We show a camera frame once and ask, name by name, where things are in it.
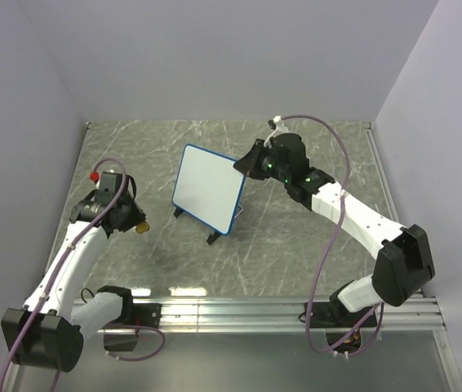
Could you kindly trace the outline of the blue framed whiteboard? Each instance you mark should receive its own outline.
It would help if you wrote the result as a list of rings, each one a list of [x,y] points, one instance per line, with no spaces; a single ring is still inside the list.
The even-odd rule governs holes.
[[[174,216],[187,213],[219,235],[230,233],[239,214],[245,176],[234,158],[187,144],[172,194]]]

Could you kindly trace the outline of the yellow eraser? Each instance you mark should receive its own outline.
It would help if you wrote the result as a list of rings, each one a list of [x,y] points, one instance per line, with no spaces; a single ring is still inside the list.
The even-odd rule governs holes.
[[[149,229],[150,226],[146,221],[140,222],[138,225],[135,226],[135,232],[138,234],[144,234],[148,232]]]

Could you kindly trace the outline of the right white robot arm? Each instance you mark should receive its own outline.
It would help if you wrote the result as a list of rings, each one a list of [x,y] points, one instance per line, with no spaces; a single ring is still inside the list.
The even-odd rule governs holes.
[[[375,259],[372,274],[347,283],[331,296],[330,316],[335,324],[346,327],[360,310],[379,303],[398,307],[434,278],[425,230],[384,217],[343,190],[333,176],[312,167],[299,135],[258,139],[233,167],[254,180],[280,181],[291,199],[340,224]]]

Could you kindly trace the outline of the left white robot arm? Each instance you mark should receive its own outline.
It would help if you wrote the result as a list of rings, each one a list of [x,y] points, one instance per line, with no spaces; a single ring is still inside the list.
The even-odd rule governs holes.
[[[109,237],[149,227],[132,176],[104,171],[92,177],[96,188],[72,208],[64,241],[42,281],[21,308],[2,316],[11,363],[70,372],[98,330],[134,321],[133,296],[124,287],[104,286],[81,309],[73,306]]]

